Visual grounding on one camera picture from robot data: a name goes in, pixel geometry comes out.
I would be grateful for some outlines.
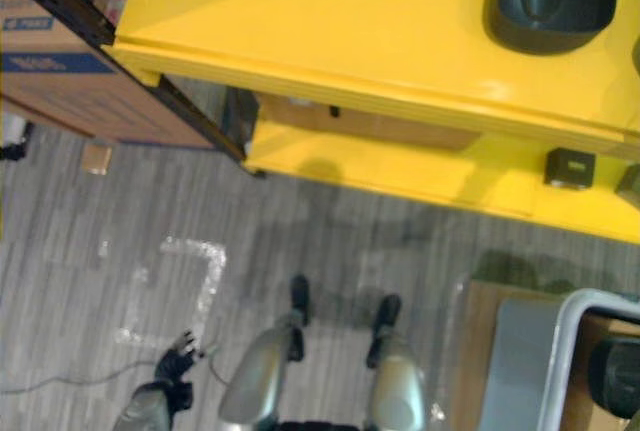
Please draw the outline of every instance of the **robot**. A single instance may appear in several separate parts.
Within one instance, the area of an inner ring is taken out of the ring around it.
[[[291,309],[249,346],[224,394],[218,415],[222,431],[358,431],[351,425],[280,422],[278,402],[289,362],[304,358],[303,329],[309,324],[309,283],[291,280]],[[406,340],[394,329],[400,297],[387,295],[372,325],[366,357],[375,370],[364,431],[422,431],[426,425],[423,378]],[[190,332],[181,336],[156,366],[154,381],[135,390],[114,431],[169,431],[173,416],[193,402],[182,376],[198,356]]]

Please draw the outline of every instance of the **gray carpet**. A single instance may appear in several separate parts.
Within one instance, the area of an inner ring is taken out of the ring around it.
[[[226,266],[203,308],[203,340],[218,335],[216,366],[227,378],[251,338],[285,310],[289,277],[304,272],[312,282],[314,321],[305,361],[290,366],[285,419],[362,422],[372,381],[367,326],[385,293],[404,300],[399,328],[425,370],[430,429],[447,430],[471,275],[640,292],[638,246],[288,177],[255,179],[212,152],[119,146],[109,174],[92,176],[80,170],[81,150],[81,140],[39,129],[28,158],[4,169],[3,388],[156,359],[197,314],[211,270],[197,249],[207,243],[224,246]],[[92,388],[53,384],[2,397],[0,429],[108,430],[151,374],[139,368]],[[222,386],[204,363],[190,378],[194,407],[175,429],[217,429]]]

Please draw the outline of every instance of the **black foot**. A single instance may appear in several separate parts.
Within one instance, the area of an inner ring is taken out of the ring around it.
[[[304,359],[304,337],[302,336],[302,330],[300,328],[293,328],[291,330],[291,346],[289,346],[289,361],[295,361],[299,363]]]
[[[302,313],[302,325],[309,324],[309,281],[299,274],[291,280],[291,307]]]
[[[396,325],[400,308],[402,308],[402,299],[400,299],[400,296],[397,294],[388,294],[384,297],[378,307],[376,319],[371,326],[374,338],[383,326],[393,328]]]
[[[402,300],[397,294],[389,294],[380,303],[378,307],[378,313],[376,319],[371,327],[373,331],[373,337],[369,352],[367,353],[367,368],[375,369],[380,362],[380,354],[382,352],[383,339],[378,336],[380,329],[383,326],[393,328],[400,314],[400,308],[402,308]]]

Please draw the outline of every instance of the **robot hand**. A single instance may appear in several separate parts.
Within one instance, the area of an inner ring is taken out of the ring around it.
[[[170,382],[172,385],[182,382],[182,376],[195,363],[195,339],[193,333],[187,331],[171,345],[156,366],[154,378],[157,381]]]
[[[183,383],[182,376],[195,364],[195,337],[191,331],[180,336],[164,353],[156,366],[156,381],[169,384],[165,388],[169,413],[191,408],[193,404],[193,385]]]

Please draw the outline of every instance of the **yellow tabletop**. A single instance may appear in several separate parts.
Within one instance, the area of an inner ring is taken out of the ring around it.
[[[465,129],[640,156],[640,0],[556,56],[486,34],[485,0],[128,0],[114,56],[151,82],[190,75]]]

